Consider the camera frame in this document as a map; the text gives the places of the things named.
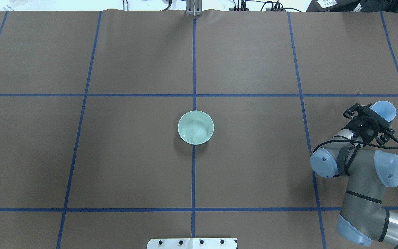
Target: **brown table surface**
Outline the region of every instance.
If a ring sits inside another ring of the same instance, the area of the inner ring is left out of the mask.
[[[0,248],[361,248],[335,229],[348,179],[309,157],[379,100],[398,137],[394,13],[0,12]]]

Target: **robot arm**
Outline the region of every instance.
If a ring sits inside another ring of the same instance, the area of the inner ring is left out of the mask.
[[[398,143],[390,124],[394,117],[373,109],[356,104],[345,111],[351,121],[316,147],[310,163],[322,177],[349,176],[337,225],[342,237],[362,246],[379,241],[398,249],[398,213],[382,208],[385,189],[398,186],[398,155],[363,148],[397,149],[383,146],[389,139]],[[374,139],[379,145],[370,144]]]

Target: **silver cylinder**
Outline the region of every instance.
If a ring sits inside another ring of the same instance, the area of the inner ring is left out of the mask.
[[[357,138],[354,138],[353,135],[354,132],[352,130],[343,129],[333,136],[333,140],[341,139],[341,137],[346,137],[349,140],[356,140],[363,142],[362,137],[358,136]]]
[[[390,211],[388,230],[382,242],[390,244],[392,247],[398,245],[398,213]]]

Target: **black electrical cord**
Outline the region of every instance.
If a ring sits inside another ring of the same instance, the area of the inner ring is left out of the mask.
[[[283,9],[294,9],[294,10],[297,10],[297,11],[301,12],[300,10],[295,9],[295,8],[279,8],[279,9],[276,9],[276,11],[281,11],[281,10],[283,10]]]
[[[262,5],[262,8],[260,8],[260,11],[262,11],[264,9],[264,7],[265,7],[265,5],[267,3],[271,3],[271,8],[273,8],[273,6],[274,6],[274,3],[272,1],[266,1],[266,2],[263,2],[263,3],[264,3],[264,5]]]
[[[349,174],[348,174],[349,166],[351,166],[351,163],[352,163],[352,161],[354,160],[354,157],[356,157],[357,151],[358,151],[359,149],[360,149],[360,146],[359,146],[359,145],[357,145],[356,147],[354,147],[354,151],[352,152],[351,157],[349,158],[348,162],[345,164],[345,173],[346,173],[347,175],[349,175]]]
[[[244,4],[242,11],[247,11],[247,0],[242,0],[242,3]]]
[[[279,1],[277,1],[274,5],[273,8],[271,8],[271,11],[276,11],[279,8],[283,8],[283,4],[279,3]]]
[[[125,3],[124,0],[122,0],[122,8],[123,10],[125,10]]]
[[[389,136],[392,138],[392,140],[394,140],[397,144],[398,144],[398,139],[395,138],[394,136]],[[351,144],[359,144],[359,145],[368,145],[370,147],[375,147],[375,148],[379,148],[379,149],[387,149],[387,150],[397,150],[397,147],[388,147],[388,146],[382,146],[382,145],[374,145],[374,144],[370,144],[370,143],[365,143],[365,142],[360,142],[360,141],[355,141],[355,140],[330,140],[327,142],[323,142],[320,145],[317,145],[316,148],[314,148],[314,152],[316,152],[316,150],[318,150],[320,147],[322,147],[323,145],[327,145],[330,143],[344,143],[344,142],[349,142]]]
[[[168,9],[171,7],[171,4],[172,4],[172,0],[169,0],[169,5],[168,5],[167,8],[165,8],[163,11],[168,10]]]

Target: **cable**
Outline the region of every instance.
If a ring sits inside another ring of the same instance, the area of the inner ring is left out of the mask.
[[[352,161],[354,160],[354,157],[356,157],[357,151],[360,149],[360,146],[357,145],[356,147],[354,147],[354,151],[351,154],[351,157],[349,158],[347,164],[345,165],[345,173],[349,176],[348,174],[348,169],[349,166],[351,166]]]
[[[242,8],[242,11],[247,11],[247,0],[242,0],[242,3],[244,4],[243,6],[243,8]]]
[[[283,10],[283,9],[294,9],[294,10],[297,10],[297,11],[301,12],[300,10],[295,9],[295,8],[280,8],[280,9],[277,9],[276,11],[281,11],[281,10]]]
[[[123,10],[125,10],[125,3],[124,0],[122,0],[122,8]]]
[[[398,144],[397,138],[395,138],[394,136],[389,136],[389,137],[392,138],[392,140],[394,140],[394,142],[396,142]],[[398,146],[397,147],[388,147],[388,146],[382,146],[382,145],[373,145],[370,143],[365,143],[365,142],[360,142],[360,141],[355,141],[355,140],[330,140],[327,142],[323,142],[320,145],[317,145],[316,148],[314,148],[313,153],[316,152],[316,150],[318,150],[323,145],[330,144],[330,143],[344,143],[344,142],[350,142],[351,144],[368,145],[370,147],[375,147],[375,148],[379,148],[379,149],[387,149],[387,150],[397,150],[398,149]]]
[[[167,8],[165,8],[163,11],[168,10],[171,7],[171,4],[172,4],[172,0],[169,0],[169,6],[167,6]]]
[[[262,5],[262,8],[260,8],[260,11],[262,11],[263,9],[264,9],[264,7],[265,7],[265,5],[267,4],[267,3],[271,3],[271,8],[273,8],[273,5],[274,5],[274,3],[272,2],[272,1],[266,1],[266,2],[263,2],[264,3],[264,5]]]

